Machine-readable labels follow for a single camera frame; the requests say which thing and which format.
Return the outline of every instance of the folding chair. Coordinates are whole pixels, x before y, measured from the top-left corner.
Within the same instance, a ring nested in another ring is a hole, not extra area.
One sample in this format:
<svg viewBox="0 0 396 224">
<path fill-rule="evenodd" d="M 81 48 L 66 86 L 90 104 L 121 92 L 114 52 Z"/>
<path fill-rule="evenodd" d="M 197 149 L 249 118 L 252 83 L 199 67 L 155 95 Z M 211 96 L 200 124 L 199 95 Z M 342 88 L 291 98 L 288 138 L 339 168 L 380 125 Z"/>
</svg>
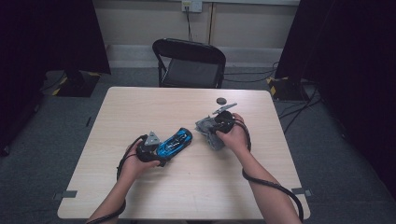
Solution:
<svg viewBox="0 0 396 224">
<path fill-rule="evenodd" d="M 219 49 L 172 38 L 155 41 L 152 49 L 158 59 L 160 87 L 221 88 L 226 59 Z M 163 58 L 171 59 L 167 67 Z"/>
</svg>

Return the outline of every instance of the right hand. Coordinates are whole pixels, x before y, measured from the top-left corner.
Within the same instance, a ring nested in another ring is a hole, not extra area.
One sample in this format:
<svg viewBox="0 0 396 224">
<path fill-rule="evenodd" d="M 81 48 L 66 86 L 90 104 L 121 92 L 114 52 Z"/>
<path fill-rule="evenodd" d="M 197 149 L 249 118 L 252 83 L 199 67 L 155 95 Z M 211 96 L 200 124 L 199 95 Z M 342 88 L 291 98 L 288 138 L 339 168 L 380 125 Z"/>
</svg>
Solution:
<svg viewBox="0 0 396 224">
<path fill-rule="evenodd" d="M 152 168 L 152 167 L 156 167 L 160 164 L 159 161 L 149 161 L 149 162 L 142 162 L 141 160 L 139 160 L 137 158 L 136 154 L 136 148 L 139 145 L 139 143 L 141 142 L 141 140 L 139 140 L 138 142 L 136 142 L 136 144 L 134 144 L 132 146 L 131 151 L 128 153 L 128 156 L 131 156 L 130 158 L 126 159 L 126 161 L 124 162 L 123 166 L 122 166 L 122 171 L 120 174 L 120 179 L 131 179 L 133 180 L 134 178 L 138 178 L 139 176 L 141 176 L 143 173 L 145 173 L 147 171 L 147 169 Z"/>
<path fill-rule="evenodd" d="M 244 122 L 244 119 L 236 113 L 233 113 L 233 117 L 235 119 L 238 119 L 236 122 L 242 122 L 242 123 Z M 246 150 L 247 148 L 247 137 L 245 131 L 239 125 L 234 125 L 233 128 L 228 133 L 222 133 L 220 131 L 216 131 L 216 135 L 233 152 L 239 149 Z"/>
</svg>

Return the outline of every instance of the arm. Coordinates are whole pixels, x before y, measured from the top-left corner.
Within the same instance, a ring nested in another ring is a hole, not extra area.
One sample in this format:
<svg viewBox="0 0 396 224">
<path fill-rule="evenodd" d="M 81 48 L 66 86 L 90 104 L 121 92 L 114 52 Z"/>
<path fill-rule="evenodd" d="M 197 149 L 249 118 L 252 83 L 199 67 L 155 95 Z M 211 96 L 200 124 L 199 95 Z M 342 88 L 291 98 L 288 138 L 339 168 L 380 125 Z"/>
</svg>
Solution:
<svg viewBox="0 0 396 224">
<path fill-rule="evenodd" d="M 134 155 L 136 153 L 136 147 L 138 144 L 139 142 L 134 144 L 128 155 Z M 112 214 L 121 208 L 129 188 L 136 181 L 136 179 L 141 176 L 148 168 L 158 166 L 159 164 L 159 161 L 142 162 L 136 156 L 129 157 L 122 165 L 122 171 L 117 183 L 108 193 L 107 197 L 103 200 L 99 207 L 93 212 L 87 222 Z M 117 223 L 117 221 L 118 218 L 114 217 L 106 223 Z"/>
<path fill-rule="evenodd" d="M 238 114 L 233 115 L 235 119 L 243 122 Z M 216 132 L 216 134 L 235 154 L 248 175 L 279 184 L 249 152 L 245 132 L 241 127 L 235 125 L 228 133 Z M 266 223 L 301 223 L 287 194 L 252 182 L 249 182 L 249 185 Z"/>
</svg>

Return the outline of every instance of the wooden tabletop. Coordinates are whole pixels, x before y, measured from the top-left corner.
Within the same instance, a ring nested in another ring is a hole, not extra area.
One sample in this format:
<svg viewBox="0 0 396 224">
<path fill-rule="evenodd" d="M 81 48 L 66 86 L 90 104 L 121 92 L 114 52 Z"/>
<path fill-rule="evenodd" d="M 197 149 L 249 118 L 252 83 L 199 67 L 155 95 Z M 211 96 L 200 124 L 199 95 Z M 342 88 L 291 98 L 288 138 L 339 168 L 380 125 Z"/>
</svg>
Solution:
<svg viewBox="0 0 396 224">
<path fill-rule="evenodd" d="M 195 122 L 212 117 L 223 97 L 249 129 L 252 154 L 287 189 L 301 183 L 267 91 L 113 87 L 93 124 L 64 198 L 60 218 L 88 218 L 116 182 L 116 167 L 138 136 L 154 131 L 161 140 L 180 127 L 189 129 L 191 144 L 165 167 L 144 173 L 132 185 L 120 218 L 130 219 L 262 219 L 241 165 L 227 147 L 211 149 Z M 298 195 L 304 218 L 305 196 Z"/>
</svg>

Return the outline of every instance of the white baseboard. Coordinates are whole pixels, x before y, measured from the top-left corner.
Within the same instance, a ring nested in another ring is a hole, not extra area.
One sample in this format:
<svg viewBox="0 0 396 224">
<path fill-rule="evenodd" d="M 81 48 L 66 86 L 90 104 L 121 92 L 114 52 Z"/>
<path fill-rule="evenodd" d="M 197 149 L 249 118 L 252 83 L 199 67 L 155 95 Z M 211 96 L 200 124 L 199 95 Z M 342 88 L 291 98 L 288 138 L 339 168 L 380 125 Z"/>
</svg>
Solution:
<svg viewBox="0 0 396 224">
<path fill-rule="evenodd" d="M 282 49 L 222 48 L 227 67 L 272 67 L 279 61 Z M 106 48 L 110 67 L 157 67 L 151 46 L 109 45 Z"/>
</svg>

